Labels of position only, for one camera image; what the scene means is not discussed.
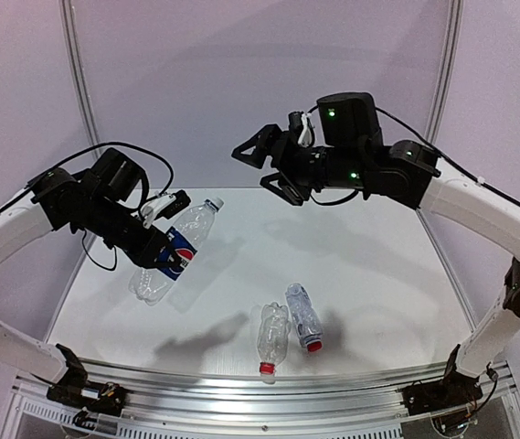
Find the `Pepsi label plastic bottle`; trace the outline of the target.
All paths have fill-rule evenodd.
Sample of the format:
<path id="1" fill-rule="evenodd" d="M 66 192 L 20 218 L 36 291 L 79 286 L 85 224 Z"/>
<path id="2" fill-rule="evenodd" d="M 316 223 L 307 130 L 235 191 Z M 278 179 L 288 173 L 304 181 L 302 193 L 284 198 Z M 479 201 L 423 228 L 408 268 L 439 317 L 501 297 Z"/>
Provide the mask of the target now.
<path id="1" fill-rule="evenodd" d="M 156 305 L 193 261 L 223 206 L 222 198 L 212 197 L 181 213 L 166 233 L 170 249 L 164 248 L 155 260 L 164 267 L 138 268 L 128 284 L 129 291 L 147 305 Z"/>

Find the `clear bottle red cap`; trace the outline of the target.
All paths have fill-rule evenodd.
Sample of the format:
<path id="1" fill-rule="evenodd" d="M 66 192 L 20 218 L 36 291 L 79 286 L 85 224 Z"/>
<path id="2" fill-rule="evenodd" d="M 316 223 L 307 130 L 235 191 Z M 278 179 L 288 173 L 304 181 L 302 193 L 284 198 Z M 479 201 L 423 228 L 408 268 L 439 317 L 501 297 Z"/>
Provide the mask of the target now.
<path id="1" fill-rule="evenodd" d="M 291 330 L 292 322 L 286 305 L 272 302 L 262 308 L 257 338 L 262 376 L 274 376 L 277 367 L 286 359 Z"/>

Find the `white bottle cap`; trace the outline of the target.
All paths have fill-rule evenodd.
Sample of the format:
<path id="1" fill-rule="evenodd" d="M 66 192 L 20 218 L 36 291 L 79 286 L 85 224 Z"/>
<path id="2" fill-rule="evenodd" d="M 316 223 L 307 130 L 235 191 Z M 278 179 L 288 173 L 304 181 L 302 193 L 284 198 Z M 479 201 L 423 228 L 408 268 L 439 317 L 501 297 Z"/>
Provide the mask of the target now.
<path id="1" fill-rule="evenodd" d="M 207 198 L 205 203 L 209 205 L 215 212 L 219 212 L 223 206 L 224 201 L 219 197 Z"/>

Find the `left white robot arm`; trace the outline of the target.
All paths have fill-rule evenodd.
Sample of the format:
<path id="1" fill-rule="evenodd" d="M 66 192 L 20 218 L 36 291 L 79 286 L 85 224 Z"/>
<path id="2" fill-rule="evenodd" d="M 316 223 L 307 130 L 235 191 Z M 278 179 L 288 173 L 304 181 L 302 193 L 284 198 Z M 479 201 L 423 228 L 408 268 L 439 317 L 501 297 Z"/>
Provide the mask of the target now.
<path id="1" fill-rule="evenodd" d="M 70 227 L 90 231 L 110 248 L 123 251 L 138 267 L 163 267 L 159 254 L 168 249 L 167 235 L 144 226 L 123 202 L 137 184 L 135 172 L 88 168 L 70 174 L 57 167 L 30 181 L 0 210 L 0 264 L 53 231 Z M 76 355 L 50 345 L 0 320 L 0 362 L 56 386 L 77 382 L 87 373 Z"/>

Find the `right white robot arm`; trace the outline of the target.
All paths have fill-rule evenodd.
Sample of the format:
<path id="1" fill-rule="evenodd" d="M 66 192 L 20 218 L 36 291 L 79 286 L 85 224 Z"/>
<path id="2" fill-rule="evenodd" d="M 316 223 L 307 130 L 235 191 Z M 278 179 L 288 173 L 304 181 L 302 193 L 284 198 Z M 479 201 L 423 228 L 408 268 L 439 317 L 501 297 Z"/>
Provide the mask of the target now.
<path id="1" fill-rule="evenodd" d="M 378 128 L 333 130 L 323 146 L 308 146 L 293 130 L 268 124 L 231 155 L 256 168 L 270 159 L 275 172 L 260 183 L 293 206 L 325 188 L 346 188 L 364 198 L 384 196 L 452 220 L 512 255 L 502 292 L 452 351 L 443 386 L 474 384 L 520 331 L 520 208 L 443 164 L 439 153 L 410 141 L 385 146 Z"/>

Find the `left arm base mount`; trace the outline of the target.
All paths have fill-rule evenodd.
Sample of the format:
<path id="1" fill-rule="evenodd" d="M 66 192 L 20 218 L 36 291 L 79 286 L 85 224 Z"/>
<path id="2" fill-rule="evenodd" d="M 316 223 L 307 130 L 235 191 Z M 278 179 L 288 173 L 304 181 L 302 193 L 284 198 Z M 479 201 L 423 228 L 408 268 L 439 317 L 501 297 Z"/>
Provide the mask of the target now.
<path id="1" fill-rule="evenodd" d="M 89 380 L 81 361 L 69 348 L 60 344 L 56 348 L 64 356 L 67 370 L 57 383 L 49 385 L 48 400 L 78 409 L 71 422 L 79 428 L 93 430 L 100 414 L 120 417 L 128 391 L 115 382 Z"/>

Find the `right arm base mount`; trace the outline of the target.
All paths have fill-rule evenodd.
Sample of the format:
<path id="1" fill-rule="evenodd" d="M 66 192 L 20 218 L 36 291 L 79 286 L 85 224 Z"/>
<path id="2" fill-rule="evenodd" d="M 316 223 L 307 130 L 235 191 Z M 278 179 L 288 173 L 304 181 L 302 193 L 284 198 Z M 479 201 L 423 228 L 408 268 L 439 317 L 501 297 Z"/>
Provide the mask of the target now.
<path id="1" fill-rule="evenodd" d="M 439 410 L 446 410 L 470 403 L 472 410 L 468 417 L 482 407 L 478 401 L 483 396 L 479 384 L 480 372 L 476 376 L 460 373 L 456 366 L 461 345 L 457 345 L 449 355 L 443 376 L 439 380 L 410 384 L 402 391 L 402 398 L 410 416 Z"/>

